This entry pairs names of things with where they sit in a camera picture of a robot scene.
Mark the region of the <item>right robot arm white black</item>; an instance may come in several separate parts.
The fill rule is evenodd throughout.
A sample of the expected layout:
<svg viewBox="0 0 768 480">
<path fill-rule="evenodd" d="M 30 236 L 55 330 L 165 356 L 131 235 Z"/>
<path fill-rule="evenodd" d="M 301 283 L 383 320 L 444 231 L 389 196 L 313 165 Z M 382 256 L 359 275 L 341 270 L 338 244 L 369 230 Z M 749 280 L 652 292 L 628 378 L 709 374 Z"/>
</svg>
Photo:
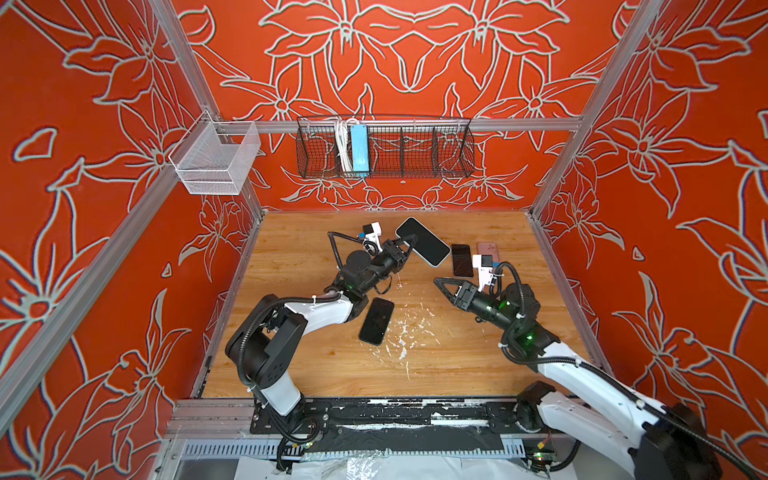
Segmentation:
<svg viewBox="0 0 768 480">
<path fill-rule="evenodd" d="M 540 304 L 517 273 L 484 291 L 466 279 L 437 277 L 456 308 L 501 329 L 510 362 L 544 376 L 517 397 L 521 429 L 561 431 L 612 460 L 636 479 L 720 479 L 726 460 L 749 479 L 756 472 L 716 445 L 683 404 L 668 406 L 582 358 L 537 320 Z"/>
</svg>

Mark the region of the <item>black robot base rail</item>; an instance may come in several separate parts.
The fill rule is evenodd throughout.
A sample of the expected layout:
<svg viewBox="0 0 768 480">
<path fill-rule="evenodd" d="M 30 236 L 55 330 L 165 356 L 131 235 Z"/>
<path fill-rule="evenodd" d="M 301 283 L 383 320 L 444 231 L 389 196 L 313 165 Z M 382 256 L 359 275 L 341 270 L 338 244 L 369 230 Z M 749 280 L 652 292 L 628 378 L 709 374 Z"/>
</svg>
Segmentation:
<svg viewBox="0 0 768 480">
<path fill-rule="evenodd" d="M 314 418 L 311 453 L 380 452 L 518 457 L 564 452 L 573 439 L 543 428 L 527 432 L 514 397 L 309 397 L 287 421 Z"/>
</svg>

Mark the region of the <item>pink phone case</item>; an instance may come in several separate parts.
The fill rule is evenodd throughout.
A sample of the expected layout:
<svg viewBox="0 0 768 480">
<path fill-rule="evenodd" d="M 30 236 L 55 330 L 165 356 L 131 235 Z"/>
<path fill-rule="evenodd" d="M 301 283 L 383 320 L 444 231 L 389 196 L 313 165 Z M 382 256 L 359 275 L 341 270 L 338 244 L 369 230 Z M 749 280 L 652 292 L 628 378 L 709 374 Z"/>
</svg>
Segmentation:
<svg viewBox="0 0 768 480">
<path fill-rule="evenodd" d="M 497 265 L 501 261 L 498 246 L 493 242 L 478 242 L 477 253 L 482 256 L 489 256 L 493 265 Z"/>
</svg>

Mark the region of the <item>phone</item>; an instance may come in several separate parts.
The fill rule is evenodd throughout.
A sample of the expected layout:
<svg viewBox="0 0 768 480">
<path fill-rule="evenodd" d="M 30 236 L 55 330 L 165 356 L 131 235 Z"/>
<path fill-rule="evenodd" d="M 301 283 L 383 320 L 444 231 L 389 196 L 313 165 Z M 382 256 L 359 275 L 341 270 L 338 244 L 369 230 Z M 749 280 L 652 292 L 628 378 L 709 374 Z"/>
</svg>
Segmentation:
<svg viewBox="0 0 768 480">
<path fill-rule="evenodd" d="M 470 246 L 468 244 L 452 244 L 451 255 L 453 275 L 461 278 L 473 278 L 474 267 Z"/>
</svg>

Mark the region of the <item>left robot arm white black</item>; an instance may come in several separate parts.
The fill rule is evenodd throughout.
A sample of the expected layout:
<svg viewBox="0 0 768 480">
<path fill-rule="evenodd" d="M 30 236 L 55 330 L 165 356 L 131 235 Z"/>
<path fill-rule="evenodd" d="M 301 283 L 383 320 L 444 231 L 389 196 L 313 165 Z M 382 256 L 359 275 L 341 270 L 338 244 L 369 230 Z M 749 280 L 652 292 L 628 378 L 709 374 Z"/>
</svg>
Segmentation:
<svg viewBox="0 0 768 480">
<path fill-rule="evenodd" d="M 338 271 L 324 293 L 264 296 L 225 347 L 241 383 L 287 436 L 303 429 L 303 395 L 288 373 L 303 337 L 356 319 L 369 303 L 368 293 L 383 293 L 379 284 L 404 268 L 418 242 L 415 234 L 379 247 L 335 231 L 328 237 Z"/>
</svg>

